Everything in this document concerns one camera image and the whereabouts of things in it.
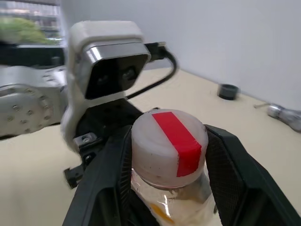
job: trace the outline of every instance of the white wall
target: white wall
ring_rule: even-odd
[[[299,0],[63,0],[66,24],[132,20],[181,68],[301,110]]]

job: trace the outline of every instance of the bottle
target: bottle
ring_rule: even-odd
[[[163,226],[205,226],[215,202],[205,167],[208,136],[192,115],[151,110],[132,128],[131,186]]]

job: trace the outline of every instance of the beige table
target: beige table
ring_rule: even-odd
[[[168,69],[145,71],[134,89],[156,81]],[[171,81],[132,100],[142,111],[154,107],[179,109],[203,123],[238,136],[246,150],[278,183],[301,212],[301,135],[268,117],[261,102],[241,95],[237,101],[217,97],[217,85],[180,71]],[[0,142],[0,225],[60,226],[75,190],[63,170],[79,164],[61,138],[60,127]],[[215,217],[211,225],[221,225]]]

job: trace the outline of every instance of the tree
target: tree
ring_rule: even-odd
[[[34,22],[15,17],[0,19],[0,39],[17,44],[55,44]]]

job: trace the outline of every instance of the table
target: table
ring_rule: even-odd
[[[168,68],[144,71],[128,93],[155,82]],[[184,71],[167,83],[131,100],[140,110],[154,107],[186,111],[204,124],[235,134],[246,150],[263,165],[291,204],[301,213],[301,135],[254,109],[262,102],[240,95],[236,101],[217,97],[218,85]],[[60,127],[0,142],[0,224],[60,226],[72,201],[63,170],[80,164],[68,150]],[[220,226],[217,216],[211,223]]]

